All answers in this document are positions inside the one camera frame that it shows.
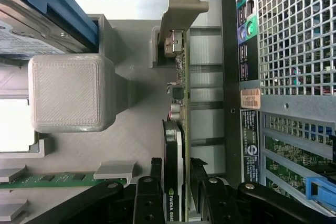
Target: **perforated metal panel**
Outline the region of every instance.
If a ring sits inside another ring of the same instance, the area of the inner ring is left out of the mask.
[[[336,0],[259,0],[262,94],[334,95]]]
[[[333,216],[305,186],[332,160],[336,0],[257,1],[261,183]]]

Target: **blue plastic latch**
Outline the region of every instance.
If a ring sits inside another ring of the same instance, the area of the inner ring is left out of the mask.
[[[80,8],[75,0],[27,0],[40,12],[47,14],[48,7],[79,31],[94,45],[98,45],[98,26]]]
[[[336,185],[324,177],[306,178],[306,198],[316,200],[327,208],[336,211]]]

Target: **label sticker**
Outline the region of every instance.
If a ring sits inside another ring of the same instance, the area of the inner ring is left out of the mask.
[[[30,59],[33,55],[64,54],[64,52],[44,41],[30,38],[29,35],[16,35],[11,25],[0,20],[0,54],[11,59]]]
[[[243,89],[240,91],[241,107],[245,109],[260,109],[260,89]]]
[[[259,182],[258,112],[242,110],[241,139],[243,157],[243,182]]]

